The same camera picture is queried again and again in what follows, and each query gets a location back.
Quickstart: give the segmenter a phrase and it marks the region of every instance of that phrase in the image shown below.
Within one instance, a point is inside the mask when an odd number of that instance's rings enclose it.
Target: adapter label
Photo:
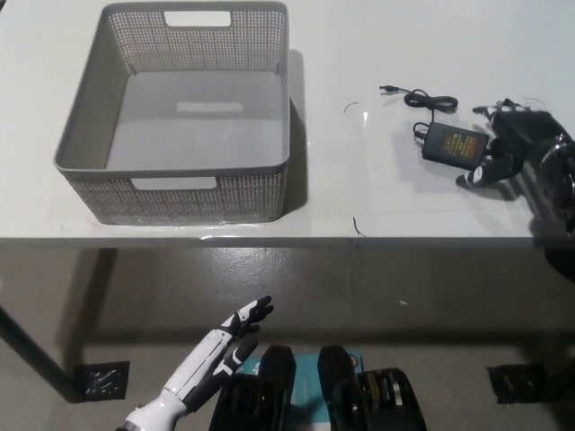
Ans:
[[[441,151],[454,157],[463,157],[472,160],[479,146],[479,140],[473,136],[461,133],[447,133]]]

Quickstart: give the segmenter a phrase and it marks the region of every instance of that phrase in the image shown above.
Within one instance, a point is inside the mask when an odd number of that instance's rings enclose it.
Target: robotic hand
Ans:
[[[256,323],[273,311],[271,297],[249,303],[211,330],[181,363],[160,395],[126,418],[118,431],[173,431],[178,419],[197,411],[232,376],[257,346],[245,339],[227,356],[232,342],[259,330]]]
[[[575,142],[549,112],[530,110],[509,99],[492,107],[474,108],[491,123],[496,138],[485,155],[489,159],[457,179],[461,187],[493,185],[520,173],[528,163],[537,189],[565,221],[569,235],[575,230]]]

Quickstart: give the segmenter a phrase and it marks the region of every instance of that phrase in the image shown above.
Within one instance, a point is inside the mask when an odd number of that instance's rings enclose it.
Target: power adapter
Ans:
[[[423,142],[421,156],[425,160],[448,164],[468,171],[481,164],[489,142],[488,135],[435,122],[436,110],[446,114],[457,110],[459,101],[455,97],[431,97],[421,89],[410,91],[393,85],[383,85],[379,89],[385,92],[405,92],[403,101],[406,105],[412,108],[427,108],[431,111],[429,124],[419,122],[413,125],[413,134]],[[418,130],[420,126],[427,128],[427,131]]]
[[[423,137],[421,156],[472,171],[482,163],[488,141],[489,136],[484,133],[432,122]]]

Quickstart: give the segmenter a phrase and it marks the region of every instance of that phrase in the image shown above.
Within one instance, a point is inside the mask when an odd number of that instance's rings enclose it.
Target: table leg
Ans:
[[[10,315],[0,307],[0,338],[68,402],[84,401],[72,379]]]

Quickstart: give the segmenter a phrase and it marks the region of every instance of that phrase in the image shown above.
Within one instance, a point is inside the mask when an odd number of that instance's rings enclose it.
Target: white robotic hand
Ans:
[[[117,431],[173,431],[179,418],[198,410],[235,373],[258,345],[244,339],[224,356],[232,342],[257,331],[256,323],[273,311],[271,297],[249,303],[211,330],[166,382],[155,400],[134,410]]]

